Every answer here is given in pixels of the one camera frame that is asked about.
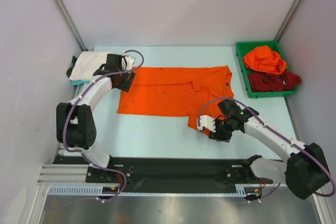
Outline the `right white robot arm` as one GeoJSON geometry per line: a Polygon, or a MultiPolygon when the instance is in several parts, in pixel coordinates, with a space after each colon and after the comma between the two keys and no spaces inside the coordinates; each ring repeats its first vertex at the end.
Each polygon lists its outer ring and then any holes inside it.
{"type": "Polygon", "coordinates": [[[322,148],[316,143],[305,144],[288,138],[263,120],[253,108],[233,98],[217,98],[221,115],[213,118],[199,115],[199,131],[209,130],[210,139],[228,142],[234,131],[241,131],[272,150],[279,161],[266,159],[260,155],[245,161],[243,179],[254,183],[259,178],[270,179],[284,184],[298,198],[307,199],[312,194],[323,196],[318,190],[331,183],[335,194],[335,180],[332,178],[322,148]]]}

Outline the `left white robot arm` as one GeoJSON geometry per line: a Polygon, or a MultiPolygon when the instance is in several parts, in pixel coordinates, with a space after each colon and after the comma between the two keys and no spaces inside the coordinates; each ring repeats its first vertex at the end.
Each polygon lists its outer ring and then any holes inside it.
{"type": "Polygon", "coordinates": [[[112,89],[128,92],[138,67],[135,58],[127,50],[123,54],[106,56],[92,73],[88,86],[67,103],[56,107],[57,141],[69,153],[78,153],[91,166],[99,167],[98,176],[105,182],[115,178],[116,169],[109,165],[110,155],[96,142],[97,129],[93,111],[112,89]]]}

